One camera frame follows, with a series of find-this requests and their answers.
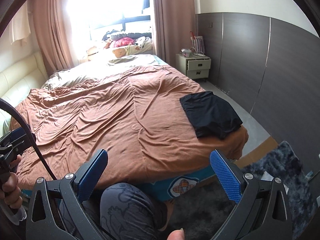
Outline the person's right thumb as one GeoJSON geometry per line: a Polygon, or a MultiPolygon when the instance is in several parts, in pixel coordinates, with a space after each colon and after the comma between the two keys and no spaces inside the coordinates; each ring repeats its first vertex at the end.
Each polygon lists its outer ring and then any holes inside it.
{"type": "Polygon", "coordinates": [[[174,230],[169,234],[167,240],[185,240],[184,229],[180,228],[178,230],[174,230]]]}

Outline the person's left hand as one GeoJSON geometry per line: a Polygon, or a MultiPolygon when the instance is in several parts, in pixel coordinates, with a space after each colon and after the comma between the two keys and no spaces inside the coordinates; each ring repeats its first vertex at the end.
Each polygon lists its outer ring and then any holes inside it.
{"type": "Polygon", "coordinates": [[[2,185],[1,199],[12,209],[19,209],[22,206],[21,189],[18,187],[18,176],[10,172],[8,181],[2,185]]]}

